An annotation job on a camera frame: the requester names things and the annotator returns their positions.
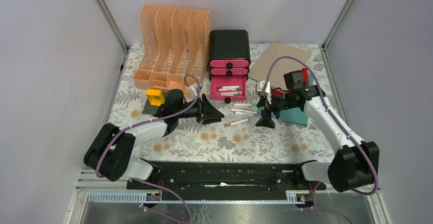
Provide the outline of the purple cap white marker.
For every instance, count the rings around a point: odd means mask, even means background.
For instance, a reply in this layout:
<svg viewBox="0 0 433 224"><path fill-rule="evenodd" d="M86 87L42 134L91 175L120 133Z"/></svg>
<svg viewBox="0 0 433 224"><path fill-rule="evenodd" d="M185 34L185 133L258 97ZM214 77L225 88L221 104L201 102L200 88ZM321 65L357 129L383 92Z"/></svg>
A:
<svg viewBox="0 0 433 224"><path fill-rule="evenodd" d="M239 112L239 111L234 111L234 114L237 115L244 115L244 116L250 116L250 117L261 117L261 115L256 114L256 113L246 113L246 112Z"/></svg>

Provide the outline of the pink cap white marker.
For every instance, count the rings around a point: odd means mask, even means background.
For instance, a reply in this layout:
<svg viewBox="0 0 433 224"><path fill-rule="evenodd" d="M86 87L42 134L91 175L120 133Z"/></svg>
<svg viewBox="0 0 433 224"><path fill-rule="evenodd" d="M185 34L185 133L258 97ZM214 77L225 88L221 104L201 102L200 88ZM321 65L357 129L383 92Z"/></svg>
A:
<svg viewBox="0 0 433 224"><path fill-rule="evenodd" d="M215 95L224 96L224 94L228 94L228 93L239 93L240 95L242 94L241 91L236 91L236 92L216 92Z"/></svg>

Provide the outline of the pink bottom drawer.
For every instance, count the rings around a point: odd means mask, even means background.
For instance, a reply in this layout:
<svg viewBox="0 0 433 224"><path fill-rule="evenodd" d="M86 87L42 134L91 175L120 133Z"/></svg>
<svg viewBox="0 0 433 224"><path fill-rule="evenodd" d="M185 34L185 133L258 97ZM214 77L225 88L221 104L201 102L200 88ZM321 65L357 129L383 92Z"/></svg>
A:
<svg viewBox="0 0 433 224"><path fill-rule="evenodd" d="M244 102L247 99L245 76L213 76L210 83L210 99L216 101Z"/></svg>

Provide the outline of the pink drawer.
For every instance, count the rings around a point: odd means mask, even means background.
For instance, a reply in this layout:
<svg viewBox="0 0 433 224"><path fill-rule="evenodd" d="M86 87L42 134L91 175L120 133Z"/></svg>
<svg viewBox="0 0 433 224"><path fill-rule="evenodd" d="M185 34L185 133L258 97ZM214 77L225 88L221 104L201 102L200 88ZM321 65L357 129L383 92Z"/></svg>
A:
<svg viewBox="0 0 433 224"><path fill-rule="evenodd" d="M246 59L223 59L223 60L211 60L210 67L212 68L247 68L250 65L250 61Z"/></svg>
<svg viewBox="0 0 433 224"><path fill-rule="evenodd" d="M216 101L244 102L247 99L245 76L213 76L210 83L210 99Z"/></svg>
<svg viewBox="0 0 433 224"><path fill-rule="evenodd" d="M213 76L246 76L249 73L247 68L212 68L210 74Z"/></svg>

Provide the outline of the green cap white marker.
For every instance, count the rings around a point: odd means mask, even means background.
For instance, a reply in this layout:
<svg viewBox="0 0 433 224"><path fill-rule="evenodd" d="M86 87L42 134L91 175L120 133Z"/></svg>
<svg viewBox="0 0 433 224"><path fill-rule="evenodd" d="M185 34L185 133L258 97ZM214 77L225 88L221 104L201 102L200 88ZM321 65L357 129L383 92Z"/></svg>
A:
<svg viewBox="0 0 433 224"><path fill-rule="evenodd" d="M218 89L219 92L236 92L236 91L242 91L241 88L221 88Z"/></svg>

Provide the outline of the pink top drawer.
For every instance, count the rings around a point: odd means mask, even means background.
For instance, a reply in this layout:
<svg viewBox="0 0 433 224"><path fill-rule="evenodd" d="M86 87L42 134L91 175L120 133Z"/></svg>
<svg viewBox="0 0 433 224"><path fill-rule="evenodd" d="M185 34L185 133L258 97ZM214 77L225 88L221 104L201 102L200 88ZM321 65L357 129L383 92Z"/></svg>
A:
<svg viewBox="0 0 433 224"><path fill-rule="evenodd" d="M223 59L223 60L211 60L210 67L212 68L247 68L250 65L250 61L246 59Z"/></svg>

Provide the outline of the black drawer cabinet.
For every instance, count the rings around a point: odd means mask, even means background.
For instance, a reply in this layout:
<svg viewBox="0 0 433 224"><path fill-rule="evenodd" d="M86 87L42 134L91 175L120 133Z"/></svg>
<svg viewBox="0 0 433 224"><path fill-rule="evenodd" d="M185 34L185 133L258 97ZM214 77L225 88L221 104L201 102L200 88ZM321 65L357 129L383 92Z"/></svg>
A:
<svg viewBox="0 0 433 224"><path fill-rule="evenodd" d="M244 59L251 61L246 30L212 30L209 34L209 60Z"/></svg>

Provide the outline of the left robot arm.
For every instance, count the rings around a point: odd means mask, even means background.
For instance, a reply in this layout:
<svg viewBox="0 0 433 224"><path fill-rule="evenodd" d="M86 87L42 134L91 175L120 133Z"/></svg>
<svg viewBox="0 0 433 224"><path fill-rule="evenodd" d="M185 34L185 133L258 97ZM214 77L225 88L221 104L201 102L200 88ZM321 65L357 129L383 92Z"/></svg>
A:
<svg viewBox="0 0 433 224"><path fill-rule="evenodd" d="M225 117L204 94L187 102L180 89L172 89L164 99L154 116L146 121L124 129L112 123L103 125L84 155L83 163L93 169L98 178L112 182L122 177L138 179L145 188L154 188L159 177L153 171L155 166L132 157L135 145L169 135L180 119L195 118L197 123L208 125Z"/></svg>

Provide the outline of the tan cap white marker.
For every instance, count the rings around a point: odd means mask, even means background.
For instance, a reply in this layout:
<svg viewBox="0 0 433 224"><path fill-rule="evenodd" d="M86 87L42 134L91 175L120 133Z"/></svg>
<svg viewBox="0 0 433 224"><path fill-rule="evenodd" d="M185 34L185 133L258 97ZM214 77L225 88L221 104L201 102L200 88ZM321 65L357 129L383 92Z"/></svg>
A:
<svg viewBox="0 0 433 224"><path fill-rule="evenodd" d="M247 123L249 121L248 118L242 119L242 120L238 120L238 121L233 121L233 122L228 122L224 124L224 127L232 127L235 125L239 125L239 124L243 124L243 123Z"/></svg>

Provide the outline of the floral table mat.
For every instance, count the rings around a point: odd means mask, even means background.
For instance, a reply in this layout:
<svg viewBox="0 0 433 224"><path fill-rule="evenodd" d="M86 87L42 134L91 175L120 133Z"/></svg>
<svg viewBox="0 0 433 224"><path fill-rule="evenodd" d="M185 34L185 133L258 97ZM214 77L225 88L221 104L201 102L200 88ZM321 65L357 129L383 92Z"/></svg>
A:
<svg viewBox="0 0 433 224"><path fill-rule="evenodd" d="M338 105L328 78L326 61L323 60L319 44L291 44L312 52L307 65L313 69L335 110ZM143 59L143 43L130 46L128 59L117 91L116 100L110 113L109 122L121 129L145 121L149 115L142 114L146 104L144 90L137 89L133 76ZM132 156L147 160L168 161L209 161L209 162L268 162L299 163L308 160L331 162L333 150L309 118L307 126L274 120L275 129L256 127L256 117L232 127L225 123L247 118L234 114L231 104L211 101L213 106L225 114L222 122L202 126L194 118L181 119L171 134L146 142L136 142Z"/></svg>

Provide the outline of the red folder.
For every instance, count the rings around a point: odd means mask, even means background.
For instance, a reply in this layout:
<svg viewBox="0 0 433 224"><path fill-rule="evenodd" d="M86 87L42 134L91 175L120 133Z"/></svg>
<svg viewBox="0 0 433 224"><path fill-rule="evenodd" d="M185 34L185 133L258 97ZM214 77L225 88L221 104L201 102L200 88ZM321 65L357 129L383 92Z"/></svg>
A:
<svg viewBox="0 0 433 224"><path fill-rule="evenodd" d="M288 94L292 91L309 86L309 76L306 68L295 70L283 75L286 89L280 87L272 88L272 95L279 96Z"/></svg>

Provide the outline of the plain white marker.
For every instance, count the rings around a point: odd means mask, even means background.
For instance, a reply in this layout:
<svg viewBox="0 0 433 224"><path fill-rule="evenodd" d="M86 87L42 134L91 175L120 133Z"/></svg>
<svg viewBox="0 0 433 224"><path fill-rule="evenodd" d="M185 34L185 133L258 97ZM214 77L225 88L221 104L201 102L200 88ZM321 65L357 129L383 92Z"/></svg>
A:
<svg viewBox="0 0 433 224"><path fill-rule="evenodd" d="M232 108L231 111L233 111L233 112L243 112L243 113L257 113L257 111L235 109L235 108Z"/></svg>

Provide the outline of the yellow plastic block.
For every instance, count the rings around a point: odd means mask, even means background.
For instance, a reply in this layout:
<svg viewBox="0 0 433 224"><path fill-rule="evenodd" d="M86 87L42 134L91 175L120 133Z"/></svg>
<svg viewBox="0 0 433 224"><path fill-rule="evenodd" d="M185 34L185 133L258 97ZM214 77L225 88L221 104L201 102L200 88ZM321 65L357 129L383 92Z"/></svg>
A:
<svg viewBox="0 0 433 224"><path fill-rule="evenodd" d="M161 106L165 103L163 92L160 89L147 89L146 97L150 105Z"/></svg>

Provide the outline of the gray building baseplate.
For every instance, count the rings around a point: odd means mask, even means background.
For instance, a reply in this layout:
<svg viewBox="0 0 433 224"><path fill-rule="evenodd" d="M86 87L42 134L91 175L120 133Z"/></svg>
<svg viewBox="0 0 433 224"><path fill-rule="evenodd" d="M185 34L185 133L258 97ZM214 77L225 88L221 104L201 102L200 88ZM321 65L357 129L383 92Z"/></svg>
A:
<svg viewBox="0 0 433 224"><path fill-rule="evenodd" d="M151 105L149 101L146 101L146 103L142 109L142 114L154 115L157 112L158 108L159 108L159 106Z"/></svg>

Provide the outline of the peach plastic file organizer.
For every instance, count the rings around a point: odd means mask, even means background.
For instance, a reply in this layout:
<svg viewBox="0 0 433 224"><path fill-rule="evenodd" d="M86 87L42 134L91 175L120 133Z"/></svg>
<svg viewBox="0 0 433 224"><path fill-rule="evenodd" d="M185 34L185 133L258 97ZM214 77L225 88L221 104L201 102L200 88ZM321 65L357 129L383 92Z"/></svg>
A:
<svg viewBox="0 0 433 224"><path fill-rule="evenodd" d="M190 98L194 76L204 82L209 60L210 12L144 5L139 14L144 57L133 80L140 90L180 89Z"/></svg>

